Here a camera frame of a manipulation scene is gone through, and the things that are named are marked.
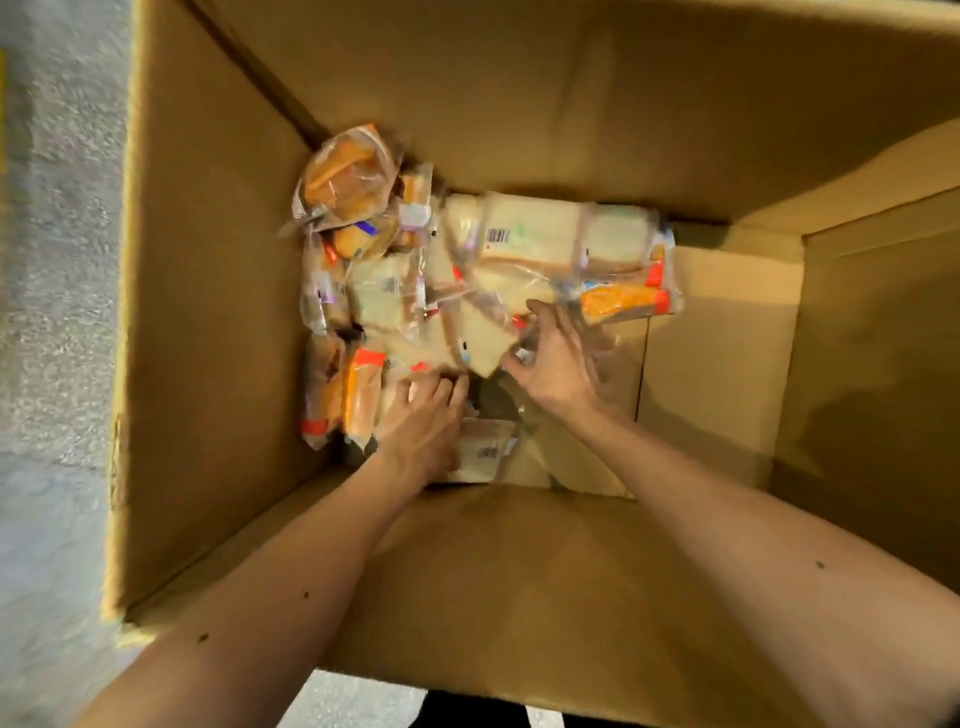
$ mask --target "skin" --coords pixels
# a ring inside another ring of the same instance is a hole
[[[596,395],[562,309],[528,302],[536,360],[507,372],[613,470],[830,726],[932,728],[960,704],[960,596],[867,542],[742,488]],[[398,393],[376,455],[212,587],[90,705],[83,728],[276,724],[403,507],[456,468],[467,397],[436,375]],[[277,609],[281,599],[289,608]]]

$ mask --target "ground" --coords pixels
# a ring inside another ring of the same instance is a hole
[[[3,0],[0,725],[68,725],[135,655],[97,607],[129,0]],[[422,692],[316,673],[284,726],[406,726]]]

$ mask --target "left hand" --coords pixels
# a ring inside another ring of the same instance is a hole
[[[468,389],[466,376],[454,385],[436,372],[396,386],[394,402],[376,429],[377,454],[410,474],[418,490],[460,467],[457,441]]]

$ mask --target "leg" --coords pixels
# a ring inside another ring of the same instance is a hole
[[[527,709],[506,700],[430,691],[410,728],[530,728]]]

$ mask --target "plastic bread bag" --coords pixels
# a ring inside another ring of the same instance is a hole
[[[395,247],[410,251],[423,244],[432,218],[430,191],[433,188],[433,162],[420,164],[400,175],[403,198],[399,205],[400,234]]]
[[[585,277],[630,274],[649,260],[660,218],[630,205],[594,206],[584,235]]]
[[[335,333],[311,336],[307,342],[300,436],[313,449],[326,445],[343,419],[348,361],[348,347]]]
[[[463,264],[465,251],[475,247],[482,215],[483,203],[479,197],[454,193],[443,201],[438,222],[458,265]]]
[[[438,369],[445,374],[456,374],[466,369],[459,355],[452,304],[431,307],[420,324],[420,336],[411,339],[399,332],[369,329],[367,342],[407,368]]]
[[[333,248],[344,260],[371,260],[382,257],[400,233],[398,201],[369,220],[359,220],[330,232]]]
[[[630,276],[588,280],[580,291],[580,309],[590,325],[662,316],[683,310],[677,285],[673,233],[658,234],[648,265]]]
[[[463,296],[469,291],[456,258],[457,247],[451,237],[441,216],[435,215],[424,240],[423,278],[428,303]]]
[[[353,321],[366,329],[414,337],[425,309],[423,252],[355,260],[347,274]]]
[[[524,322],[475,292],[451,302],[448,311],[461,360],[483,378],[496,372],[503,355],[523,336]]]
[[[360,346],[353,353],[347,370],[344,435],[361,450],[367,448],[376,425],[386,358],[383,352]]]
[[[467,243],[477,267],[509,264],[557,283],[574,283],[593,205],[489,193],[478,234]]]
[[[457,450],[460,468],[445,483],[493,483],[516,444],[516,423],[507,420],[464,418]]]
[[[401,158],[398,145],[388,144],[373,124],[328,139],[297,185],[294,222],[326,230],[369,220],[387,207]]]
[[[309,231],[303,242],[300,316],[315,334],[350,328],[347,266],[322,234]]]

